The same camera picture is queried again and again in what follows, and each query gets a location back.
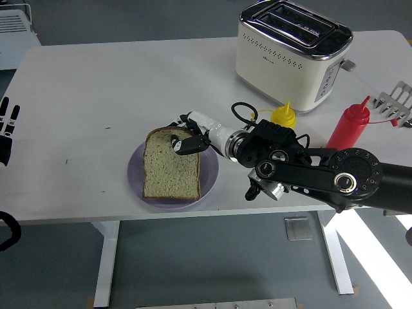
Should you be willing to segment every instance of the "bottle cap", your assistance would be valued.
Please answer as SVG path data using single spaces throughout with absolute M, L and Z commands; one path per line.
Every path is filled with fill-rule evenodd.
M 296 125 L 296 116 L 292 108 L 289 107 L 290 102 L 286 102 L 285 106 L 277 108 L 270 116 L 270 121 L 279 124 L 283 127 L 289 127 L 293 129 Z
M 366 104 L 370 98 L 370 96 L 367 96 L 361 104 L 354 104 L 348 108 L 347 116 L 352 122 L 360 125 L 369 123 L 371 113 L 366 107 Z

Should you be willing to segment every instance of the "bread crust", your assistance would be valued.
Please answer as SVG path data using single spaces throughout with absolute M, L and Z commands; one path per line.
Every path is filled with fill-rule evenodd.
M 170 135 L 172 134 L 182 134 L 185 133 L 185 135 L 189 136 L 193 136 L 193 134 L 188 130 L 188 129 L 184 129 L 182 127 L 160 127 L 158 129 L 155 129 L 153 131 L 151 131 L 147 137 L 146 137 L 146 141 L 145 141 L 145 150 L 143 152 L 143 167 L 144 167 L 144 184 L 143 184 L 143 193 L 142 193 L 142 197 L 143 198 L 156 198 L 156 199 L 174 199 L 174 200 L 199 200 L 201 197 L 201 192 L 200 192 L 200 155 L 197 154 L 190 154 L 189 156 L 197 156 L 197 165 L 196 165 L 196 190 L 197 190 L 197 197 L 195 198 L 191 198 L 191 197 L 186 197 L 186 196 L 171 196 L 171 195 L 156 195 L 154 196 L 153 194 L 150 195 L 146 192 L 146 188 L 147 188 L 147 184 L 146 184 L 146 180 L 147 180 L 147 176 L 148 176 L 148 171 L 147 171 L 147 158 L 149 156 L 149 153 L 147 153 L 147 145 L 148 142 L 151 140 L 151 138 L 153 136 L 155 136 L 156 133 L 159 132 L 165 132 L 168 133 L 168 131 L 170 131 Z M 182 159 L 183 156 L 179 156 L 178 154 L 176 154 L 175 152 L 173 152 L 173 155 L 178 156 L 177 158 L 179 158 L 180 160 Z

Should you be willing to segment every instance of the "gray floor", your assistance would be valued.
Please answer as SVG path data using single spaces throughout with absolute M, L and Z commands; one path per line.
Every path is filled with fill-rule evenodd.
M 42 45 L 237 36 L 248 0 L 27 0 Z M 412 39 L 409 0 L 301 0 L 354 31 Z M 14 71 L 0 71 L 3 96 Z M 412 280 L 405 228 L 377 209 L 357 210 Z M 390 308 L 342 243 L 359 296 L 339 296 L 314 213 L 311 241 L 287 240 L 284 217 L 263 214 L 124 221 L 110 308 L 295 297 L 305 308 Z M 7 229 L 0 228 L 0 239 Z M 0 308 L 85 308 L 94 296 L 102 236 L 89 223 L 23 226 L 0 253 Z

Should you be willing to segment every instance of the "toaster vent holes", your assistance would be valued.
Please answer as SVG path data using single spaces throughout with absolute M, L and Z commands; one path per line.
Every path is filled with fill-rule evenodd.
M 256 47 L 258 47 L 261 50 L 264 50 L 265 52 L 267 52 L 269 55 L 273 55 L 275 58 L 277 58 L 278 60 L 282 60 L 283 62 L 287 62 L 290 65 L 293 65 L 293 67 L 297 68 L 297 69 L 302 69 L 302 64 L 298 64 L 296 63 L 296 61 L 292 61 L 291 59 L 287 58 L 286 56 L 281 55 L 280 53 L 276 52 L 276 51 L 272 51 L 271 48 L 268 48 L 267 46 L 265 46 L 264 44 L 260 43 L 259 41 L 251 38 L 249 35 L 247 34 L 243 34 L 243 38 L 245 40 L 247 40 L 248 42 L 250 42 L 251 44 L 255 45 Z

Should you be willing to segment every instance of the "table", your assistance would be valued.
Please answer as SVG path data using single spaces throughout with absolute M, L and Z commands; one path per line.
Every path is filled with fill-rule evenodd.
M 348 106 L 390 93 L 399 80 L 412 84 L 412 49 L 397 32 L 355 33 L 349 58 L 357 69 L 340 72 L 328 99 L 297 119 L 296 133 L 308 133 L 312 147 L 326 144 Z M 134 196 L 127 163 L 152 129 L 192 110 L 242 127 L 233 103 L 275 107 L 236 75 L 235 60 L 236 38 L 80 44 L 33 48 L 16 71 L 6 96 L 21 112 L 0 174 L 2 210 L 21 224 L 95 224 L 105 236 L 95 306 L 108 305 L 120 220 L 331 209 L 296 193 L 246 201 L 248 170 L 224 158 L 212 191 L 188 209 L 163 211 Z M 357 146 L 412 166 L 411 132 L 370 125 Z M 336 231 L 324 235 L 332 265 L 342 265 Z M 346 267 L 334 272 L 339 293 L 353 293 Z

